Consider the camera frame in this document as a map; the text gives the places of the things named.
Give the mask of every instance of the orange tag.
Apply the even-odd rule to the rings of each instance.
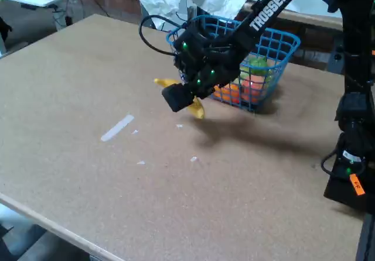
[[[364,195],[364,189],[362,188],[362,185],[359,182],[359,179],[358,179],[357,175],[351,174],[350,175],[350,181],[352,182],[353,187],[356,190],[357,195]]]

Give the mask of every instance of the wooden table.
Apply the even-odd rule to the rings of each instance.
[[[197,121],[137,28],[96,15],[0,60],[0,202],[104,260],[354,260],[362,217],[319,168],[343,78],[290,64],[263,115],[207,99]]]

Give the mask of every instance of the blue plastic basket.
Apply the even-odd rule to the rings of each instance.
[[[197,16],[192,20],[213,36],[229,34],[241,23],[210,15]],[[181,28],[169,32],[166,37],[168,43],[173,46],[173,41],[182,32]],[[254,52],[242,62],[241,76],[221,89],[216,87],[212,98],[248,111],[260,109],[275,90],[290,57],[300,44],[301,40],[293,34],[267,28]],[[267,58],[268,67],[251,65],[254,59],[261,57]]]

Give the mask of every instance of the yellow banana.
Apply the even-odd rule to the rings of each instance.
[[[154,83],[160,85],[161,87],[168,87],[172,84],[178,84],[179,81],[174,80],[172,78],[156,78],[154,79]],[[193,104],[188,106],[187,109],[197,119],[204,119],[204,107],[202,103],[200,103],[198,98],[194,97]]]

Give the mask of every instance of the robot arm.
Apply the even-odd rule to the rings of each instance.
[[[175,66],[185,77],[184,84],[165,88],[162,95],[174,112],[192,104],[195,96],[204,99],[240,75],[240,63],[253,50],[265,28],[270,26],[292,0],[257,1],[252,12],[229,35],[213,37],[188,22],[174,42]],[[330,175],[325,197],[375,214],[375,110],[371,93],[370,12],[374,0],[324,0],[328,10],[341,10],[345,57],[345,93],[336,121],[342,130],[335,149],[322,161]],[[325,161],[336,156],[333,169]],[[365,193],[355,192],[350,178],[361,182]]]

